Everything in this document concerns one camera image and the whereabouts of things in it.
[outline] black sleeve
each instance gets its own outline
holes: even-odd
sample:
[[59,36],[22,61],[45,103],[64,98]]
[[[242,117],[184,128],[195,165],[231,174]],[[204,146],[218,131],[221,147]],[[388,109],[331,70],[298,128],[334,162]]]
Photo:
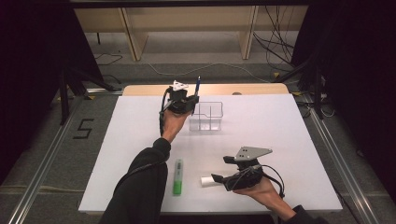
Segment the black sleeve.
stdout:
[[[170,149],[169,142],[159,138],[153,147],[145,148],[134,158],[99,223],[158,222],[168,176],[165,161],[169,158]],[[154,165],[130,175],[148,164]]]
[[328,224],[322,217],[312,218],[309,216],[301,205],[293,208],[296,215],[289,219],[285,224]]

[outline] black tape marking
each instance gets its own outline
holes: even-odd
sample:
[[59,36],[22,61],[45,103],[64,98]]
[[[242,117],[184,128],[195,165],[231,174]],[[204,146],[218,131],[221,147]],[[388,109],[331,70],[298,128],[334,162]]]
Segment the black tape marking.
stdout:
[[87,134],[85,136],[74,136],[73,139],[87,139],[88,137],[90,137],[90,133],[92,131],[92,128],[81,128],[82,124],[85,121],[93,121],[93,119],[82,119],[81,123],[78,126],[77,131],[87,131]]

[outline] blue pen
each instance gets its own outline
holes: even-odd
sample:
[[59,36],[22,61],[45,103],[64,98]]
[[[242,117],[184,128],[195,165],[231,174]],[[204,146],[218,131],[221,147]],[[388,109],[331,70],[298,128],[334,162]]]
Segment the blue pen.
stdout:
[[198,77],[197,84],[195,85],[195,96],[198,95],[199,85],[201,85],[201,77]]

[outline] pen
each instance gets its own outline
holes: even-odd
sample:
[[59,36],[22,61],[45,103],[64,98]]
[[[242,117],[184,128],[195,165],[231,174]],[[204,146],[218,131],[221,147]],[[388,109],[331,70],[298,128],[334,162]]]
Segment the pen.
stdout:
[[175,195],[181,194],[181,187],[183,183],[183,160],[176,160],[175,167],[175,179],[174,179],[174,188],[173,193]]
[[195,96],[198,95],[199,86],[201,85],[201,77],[198,77],[197,84],[195,85]]

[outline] metal rail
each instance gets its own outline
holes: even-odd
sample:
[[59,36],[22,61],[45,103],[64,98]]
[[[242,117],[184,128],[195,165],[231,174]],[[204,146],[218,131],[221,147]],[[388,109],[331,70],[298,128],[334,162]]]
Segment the metal rail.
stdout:
[[[308,99],[306,96],[304,96],[304,98],[308,103],[312,103],[311,99]],[[346,188],[353,202],[358,208],[358,211],[361,214],[361,218],[363,219],[364,223],[379,224],[379,220],[375,215],[375,211],[373,207],[370,205],[370,202],[367,200],[366,196],[364,195],[363,190],[361,189],[361,186],[359,185],[357,179],[350,170],[338,146],[335,144],[332,135],[327,129],[325,121],[323,119],[319,119],[318,115],[315,112],[311,114],[311,118],[314,121],[315,126],[317,127],[318,132],[321,138],[323,139],[326,148],[329,150],[329,153],[332,157],[332,161],[334,162],[335,167],[338,170],[338,173],[343,179],[344,184],[346,185]]]
[[56,157],[59,148],[62,145],[64,140],[64,136],[67,133],[70,123],[76,114],[78,107],[80,106],[83,100],[83,96],[76,97],[73,100],[73,104],[71,107],[71,114],[69,118],[66,120],[64,125],[62,125],[58,132],[56,133],[54,139],[52,140],[51,145],[49,146],[49,150],[47,151],[43,161],[40,163],[35,175],[30,182],[29,186],[27,187],[26,191],[23,193],[19,203],[14,209],[8,224],[21,224],[25,220],[30,207],[35,200],[35,196],[37,195],[38,191],[40,190],[41,184],[43,183],[47,173],[52,165],[54,158]]

